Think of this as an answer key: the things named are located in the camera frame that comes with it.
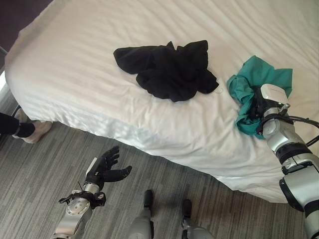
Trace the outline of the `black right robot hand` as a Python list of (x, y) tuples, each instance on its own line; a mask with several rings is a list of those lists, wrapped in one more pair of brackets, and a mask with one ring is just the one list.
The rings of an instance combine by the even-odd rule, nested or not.
[(286, 92), (281, 87), (272, 84), (263, 84), (260, 87), (253, 87), (254, 96), (249, 110), (251, 119), (261, 119), (266, 111), (275, 108), (277, 114), (284, 115), (290, 104)]

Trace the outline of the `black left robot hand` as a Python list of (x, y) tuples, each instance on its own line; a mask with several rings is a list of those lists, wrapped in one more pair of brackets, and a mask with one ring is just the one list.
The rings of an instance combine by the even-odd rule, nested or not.
[(119, 146), (114, 146), (102, 154), (94, 163), (85, 177), (86, 184), (95, 184), (102, 191), (105, 183), (117, 182), (128, 177), (132, 166), (123, 169), (112, 169), (118, 163)]

